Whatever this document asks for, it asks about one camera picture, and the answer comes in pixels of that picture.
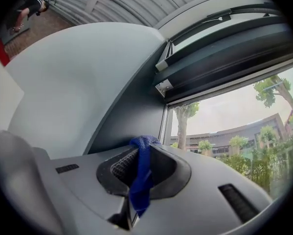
brick pavement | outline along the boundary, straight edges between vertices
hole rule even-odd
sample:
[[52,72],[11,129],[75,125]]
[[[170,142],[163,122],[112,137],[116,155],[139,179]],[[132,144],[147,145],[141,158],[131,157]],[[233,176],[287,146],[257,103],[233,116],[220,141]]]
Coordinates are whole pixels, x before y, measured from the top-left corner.
[[32,27],[8,42],[5,45],[5,51],[9,58],[12,59],[36,41],[72,26],[71,23],[67,22],[56,12],[49,9],[46,12],[41,13],[39,17],[33,15]]

building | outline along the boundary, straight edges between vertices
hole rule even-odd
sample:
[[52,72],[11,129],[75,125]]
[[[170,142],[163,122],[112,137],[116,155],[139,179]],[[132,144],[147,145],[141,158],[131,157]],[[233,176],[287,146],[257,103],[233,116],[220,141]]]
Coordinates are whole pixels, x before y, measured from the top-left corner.
[[291,113],[290,113],[287,121],[284,123],[285,130],[289,136],[293,135],[293,122],[290,122],[290,118],[292,115],[293,115],[293,110],[291,110]]
[[[208,140],[213,145],[212,150],[209,152],[212,157],[217,157],[223,154],[232,155],[235,154],[235,151],[234,148],[229,145],[229,142],[231,138],[235,136],[243,137],[248,141],[247,145],[240,148],[241,152],[248,152],[253,148],[263,148],[265,144],[263,144],[259,139],[260,129],[267,125],[271,126],[275,130],[278,140],[284,140],[287,138],[288,134],[283,126],[281,117],[279,114],[275,114],[268,118],[229,130],[215,133],[188,135],[186,136],[186,149],[191,152],[201,153],[198,149],[199,142]],[[170,144],[175,142],[178,142],[178,137],[171,137]]]

white ceiling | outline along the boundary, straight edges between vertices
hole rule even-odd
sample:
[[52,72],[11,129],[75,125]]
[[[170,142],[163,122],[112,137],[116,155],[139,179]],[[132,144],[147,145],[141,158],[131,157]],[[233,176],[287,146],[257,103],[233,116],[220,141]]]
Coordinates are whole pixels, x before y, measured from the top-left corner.
[[51,3],[76,24],[124,22],[160,26],[171,13],[195,0],[53,0]]

person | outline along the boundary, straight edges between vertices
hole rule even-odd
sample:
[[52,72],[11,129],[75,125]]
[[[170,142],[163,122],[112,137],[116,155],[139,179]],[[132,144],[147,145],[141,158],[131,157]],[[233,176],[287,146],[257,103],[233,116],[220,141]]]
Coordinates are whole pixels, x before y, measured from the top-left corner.
[[36,14],[40,15],[41,12],[47,11],[49,3],[45,0],[24,0],[24,4],[13,10],[9,15],[6,27],[11,30],[11,34],[19,32],[22,27],[23,19],[28,16],[28,19]]

blue cloth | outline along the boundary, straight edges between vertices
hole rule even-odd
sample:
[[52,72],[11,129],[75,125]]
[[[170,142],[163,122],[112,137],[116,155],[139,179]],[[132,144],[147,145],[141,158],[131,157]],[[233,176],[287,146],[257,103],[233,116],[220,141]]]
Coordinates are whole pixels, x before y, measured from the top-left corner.
[[153,136],[140,136],[130,141],[130,144],[138,146],[138,166],[137,176],[130,187],[129,198],[139,217],[150,205],[150,189],[154,186],[150,170],[152,143],[160,144]]

